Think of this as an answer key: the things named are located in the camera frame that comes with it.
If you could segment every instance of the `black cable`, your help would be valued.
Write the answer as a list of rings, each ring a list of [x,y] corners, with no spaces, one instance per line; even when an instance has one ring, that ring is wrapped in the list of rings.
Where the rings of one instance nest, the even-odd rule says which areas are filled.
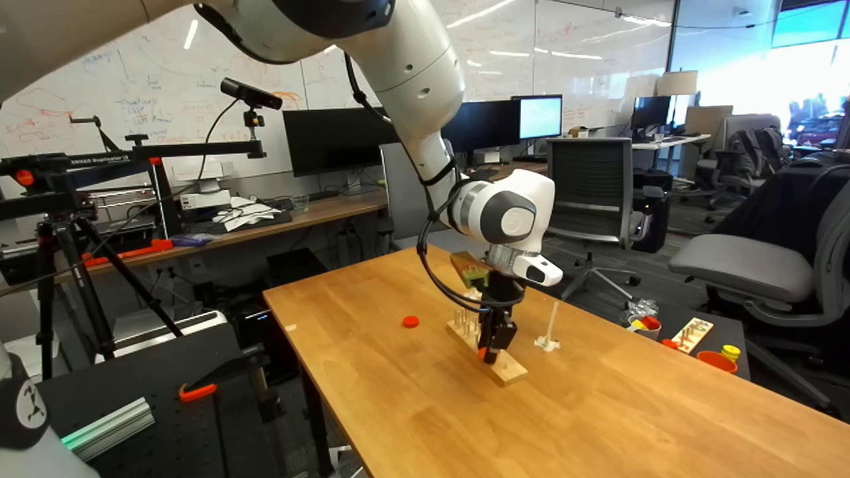
[[[347,86],[350,86],[354,101],[355,101],[358,106],[370,109],[371,115],[378,115],[380,119],[384,119],[384,122],[392,125],[392,119],[390,119],[388,115],[380,115],[378,109],[371,109],[367,94],[362,90],[362,86],[358,86],[358,79],[355,79],[355,74],[354,74],[354,62],[350,62],[350,57],[346,53],[342,59],[346,59],[346,74],[347,74]]]
[[[433,220],[427,220],[425,229],[423,229],[423,235],[417,237],[417,255],[420,255],[420,263],[423,263],[431,284],[433,284],[441,296],[445,296],[452,302],[456,302],[459,308],[473,312],[473,313],[486,313],[486,312],[492,312],[492,308],[512,308],[512,305],[520,302],[524,296],[517,296],[517,301],[492,301],[492,297],[473,301],[473,297],[465,297],[465,296],[459,296],[456,290],[452,290],[445,283],[441,283],[441,280],[433,273],[431,263],[427,263],[427,243],[425,243],[425,237],[427,237],[427,232],[431,232],[431,224],[433,224]]]
[[[209,143],[216,125],[218,125],[218,122],[224,119],[224,115],[231,111],[235,103],[238,103],[238,99],[234,99],[227,106],[224,106],[224,109],[218,111],[218,118],[213,119],[213,125],[209,125],[209,131],[206,131],[205,146]],[[206,152],[201,155],[201,167],[196,171],[196,182],[193,182],[193,183],[201,183],[205,167],[206,167]]]

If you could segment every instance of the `wooden table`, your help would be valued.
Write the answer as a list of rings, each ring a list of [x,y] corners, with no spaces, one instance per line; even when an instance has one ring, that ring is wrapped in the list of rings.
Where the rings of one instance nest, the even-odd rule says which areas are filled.
[[[444,253],[435,273],[459,288]],[[528,290],[498,385],[411,249],[265,301],[371,475],[840,475],[850,427]]]

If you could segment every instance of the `metal stand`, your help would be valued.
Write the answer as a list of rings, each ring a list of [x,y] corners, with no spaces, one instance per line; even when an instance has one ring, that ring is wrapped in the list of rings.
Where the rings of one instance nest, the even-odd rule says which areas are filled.
[[[93,334],[96,334],[96,350],[111,362],[115,360],[115,334],[107,322],[103,305],[99,301],[96,284],[83,265],[83,255],[76,248],[76,240],[87,240],[100,248],[107,260],[115,271],[132,288],[132,292],[158,316],[158,322],[174,334],[184,338],[184,332],[174,326],[174,322],[161,312],[158,301],[136,280],[136,273],[117,259],[117,253],[100,240],[100,235],[83,219],[65,219],[65,220],[46,220],[36,225],[40,240],[40,283],[36,283],[36,301],[40,301],[40,334],[36,344],[42,349],[42,377],[52,377],[52,273],[56,273],[56,244],[61,248],[73,288],[80,292],[83,308],[91,320]]]

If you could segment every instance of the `computer monitor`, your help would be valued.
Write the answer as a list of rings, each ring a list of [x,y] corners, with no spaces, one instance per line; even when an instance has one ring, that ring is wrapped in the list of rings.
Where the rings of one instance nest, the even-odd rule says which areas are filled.
[[[670,119],[670,97],[639,97],[633,109],[633,129],[664,129]]]
[[[396,143],[390,122],[367,109],[285,111],[291,176],[380,166],[380,143]]]
[[[494,148],[512,143],[512,103],[509,101],[475,101],[463,103],[452,122],[444,125],[444,139],[453,152],[473,156],[475,148]]]
[[[564,132],[564,97],[514,97],[512,122],[517,140],[558,139]]]

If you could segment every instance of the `office chair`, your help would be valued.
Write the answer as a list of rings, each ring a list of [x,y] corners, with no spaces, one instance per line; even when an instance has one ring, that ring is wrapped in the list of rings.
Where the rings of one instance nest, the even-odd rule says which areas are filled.
[[[405,156],[401,143],[383,143],[380,146],[383,162],[383,182],[388,194],[388,212],[390,212],[390,248],[405,249],[417,248],[420,235],[427,225],[427,200],[425,187],[420,183],[411,159]],[[427,232],[427,244],[435,244],[445,253],[471,253],[484,255],[486,244],[463,237],[453,229],[433,224]]]
[[[730,115],[722,122],[722,146],[714,152],[716,198],[748,198],[781,167],[781,122],[773,115]]]
[[[845,255],[850,248],[850,183],[828,202],[819,224],[812,263],[799,253],[753,243],[747,237],[703,235],[690,240],[671,260],[670,271],[707,283],[712,296],[740,305],[767,338],[751,338],[748,354],[773,374],[804,394],[815,407],[834,409],[832,399],[812,389],[799,371],[783,365],[776,350],[807,350],[804,344],[773,341],[776,332],[828,334],[850,308]]]
[[[569,139],[549,140],[549,148],[549,179],[556,182],[553,237],[618,244],[625,249],[646,237],[651,219],[633,209],[633,140]],[[627,280],[625,284],[639,283],[633,271],[599,271],[586,255],[561,297],[569,301],[590,276],[598,276],[629,302],[633,296],[621,283],[614,283],[614,273]]]
[[[722,122],[732,115],[732,106],[690,106],[686,118],[686,135],[700,135],[710,132],[712,140],[707,146],[683,148],[683,167],[676,187],[686,187],[687,191],[680,198],[710,198],[714,191],[714,171],[716,159],[714,152],[726,148],[722,143]]]

